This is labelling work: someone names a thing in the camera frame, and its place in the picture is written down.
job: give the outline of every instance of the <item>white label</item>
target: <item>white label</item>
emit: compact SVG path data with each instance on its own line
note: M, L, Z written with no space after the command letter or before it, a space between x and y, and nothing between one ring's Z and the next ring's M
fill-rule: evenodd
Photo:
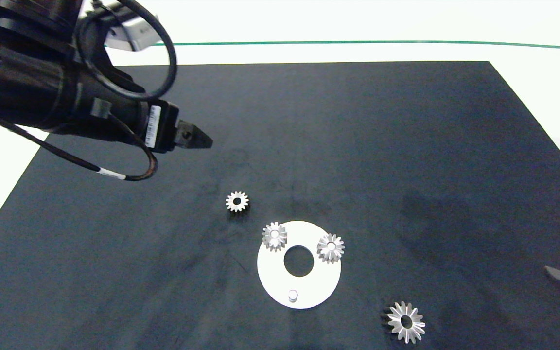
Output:
M154 148L157 141L157 129L159 127L159 118L161 117L161 107L151 106L151 111L148 113L148 128L146 128L146 146Z
M115 171L111 171L109 169L101 168L99 171L97 171L97 173L100 173L101 175L105 175L105 176L108 176L108 177L115 177L116 179L119 179L119 180L126 179L125 175L122 175L120 173L116 173Z

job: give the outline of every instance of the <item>black cable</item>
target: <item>black cable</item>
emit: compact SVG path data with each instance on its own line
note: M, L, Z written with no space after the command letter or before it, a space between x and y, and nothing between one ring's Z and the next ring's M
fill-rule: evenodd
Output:
M153 98L161 97L172 87L172 85L174 84L174 80L176 79L176 73L178 68L177 68L176 51L174 50L174 44L172 43L172 40L170 39L170 36L168 35L167 31L157 20L157 18L155 18L155 16L153 16L153 14L151 14L142 5L138 4L137 1L135 0L117 0L117 1L120 2L122 5L131 9L131 11L138 14L138 16L142 17L144 20L146 20L146 22L148 22L148 24L150 24L151 27L157 32L161 40L163 40L169 58L167 77L165 77L163 84L160 87L158 87L158 89L155 89L154 91L151 92L140 93L140 92L129 91L128 89L124 89L114 84L111 80L105 77L105 75L95 66L93 62L91 62L91 60L88 60L84 51L84 45L82 44L81 38L82 36L85 35L85 32L89 24L92 23L92 21L96 17L102 15L102 13L100 12L95 11L89 14L84 20L82 20L82 22L80 23L80 27L78 28L78 31L76 31L75 40L77 44L77 50L79 51L79 56L81 60L84 62L87 69L89 69L91 75L96 80L98 80L98 82L100 82L103 86L117 93L118 95L121 95L126 98L130 98L131 100L138 100L138 101L140 100L147 101Z
M114 123L119 129L121 129L122 131L126 132L131 137L133 137L133 140L135 141L135 143L138 144L138 146L140 146L142 149L144 149L144 152L146 153L146 155L148 157L149 166L148 166L148 169L146 170L146 172L143 173L142 175L122 175L120 173L116 173L116 172L111 171L109 169L105 169L105 168L101 168L100 166L96 166L95 164L92 164L91 162L85 161L85 160L83 160L79 157L71 155L71 153L68 153L68 152L64 151L63 149L57 148L57 147L53 146L52 144L49 144L47 142L44 142L44 141L40 140L39 138L34 137L34 135L31 135L30 133L28 133L24 129L18 127L16 124L13 124L13 123L8 122L7 120L3 120L1 118L0 118L0 126L3 126L4 128L9 129L13 133L21 135L22 137L28 139L31 142L37 143L38 145L47 149L47 151L53 153L54 155L56 155L60 158L66 159L67 161L72 162L74 164L77 164L78 166L82 166L83 168L86 168L86 169L95 171L97 173L100 173L101 175L107 175L107 176L115 177L117 179L125 180L125 181L140 181L140 180L144 180L144 179L147 179L147 178L153 176L154 173L157 171L158 162L157 162L157 158L155 158L155 156L153 155L151 150L146 146L146 144L142 141L142 139L140 139L140 137L138 137L138 135L136 135L129 128L129 126L124 124L120 119L118 119L115 116L110 114L109 115L109 120L112 123Z

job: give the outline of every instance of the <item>green line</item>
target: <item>green line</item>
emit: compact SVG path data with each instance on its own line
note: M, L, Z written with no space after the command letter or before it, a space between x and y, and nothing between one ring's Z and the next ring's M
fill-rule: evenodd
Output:
M558 45L520 44L516 42L463 41L463 40L309 40L309 41L242 41L242 42L175 42L174 46L218 45L284 45L284 44L480 44L501 46L543 47L560 49Z

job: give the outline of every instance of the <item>white background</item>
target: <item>white background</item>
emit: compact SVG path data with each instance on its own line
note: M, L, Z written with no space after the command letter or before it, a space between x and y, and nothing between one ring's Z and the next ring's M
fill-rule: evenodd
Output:
M140 3L158 14L175 43L460 40L560 46L560 0L143 0ZM486 44L208 45L176 49L180 64L490 61L560 149L560 49ZM166 64L164 50L164 47L135 53L109 50L109 55L115 65ZM42 131L35 134L46 137ZM0 208L36 151L35 144L0 128ZM53 162L64 161L53 157Z

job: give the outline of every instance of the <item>barcode label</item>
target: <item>barcode label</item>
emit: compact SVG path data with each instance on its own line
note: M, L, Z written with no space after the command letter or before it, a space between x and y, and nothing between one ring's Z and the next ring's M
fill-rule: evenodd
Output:
M154 148L157 141L157 129L159 127L159 118L161 117L161 107L151 106L148 113L148 128L146 128L146 147Z

